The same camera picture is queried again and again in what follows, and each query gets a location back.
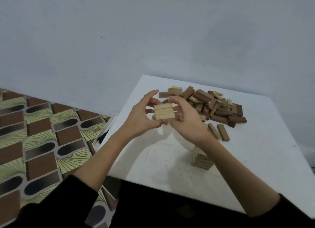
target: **person's right hand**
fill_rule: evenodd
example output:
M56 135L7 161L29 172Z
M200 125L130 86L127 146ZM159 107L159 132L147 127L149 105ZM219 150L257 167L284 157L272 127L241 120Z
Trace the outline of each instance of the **person's right hand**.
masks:
M183 117L180 121L171 119L170 124L182 137L197 147L209 137L198 112L184 99L179 96L168 98L170 103L179 105L178 113Z

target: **white table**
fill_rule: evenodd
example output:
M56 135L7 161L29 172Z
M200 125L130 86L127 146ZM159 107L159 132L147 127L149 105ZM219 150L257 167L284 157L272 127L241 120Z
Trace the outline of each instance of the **white table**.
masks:
M225 126L231 140L221 143L255 175L315 217L315 176L269 97L143 75L102 145L144 94L154 89L165 92L171 86L219 91L241 104L248 122ZM193 147L170 125L163 125L128 143L109 175L244 212L215 166L207 171L190 165Z

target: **patterned rug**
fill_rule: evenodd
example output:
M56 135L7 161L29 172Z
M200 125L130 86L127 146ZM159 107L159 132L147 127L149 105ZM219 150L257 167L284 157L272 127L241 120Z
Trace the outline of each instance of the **patterned rug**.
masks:
M109 118L0 89L0 227L83 165ZM90 226L108 227L115 212L117 200L105 186L86 220Z

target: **white wall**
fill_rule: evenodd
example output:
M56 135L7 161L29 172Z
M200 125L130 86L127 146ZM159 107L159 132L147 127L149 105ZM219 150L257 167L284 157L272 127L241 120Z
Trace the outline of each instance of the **white wall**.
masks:
M142 74L267 95L312 148L314 11L313 0L0 0L0 87L105 114Z

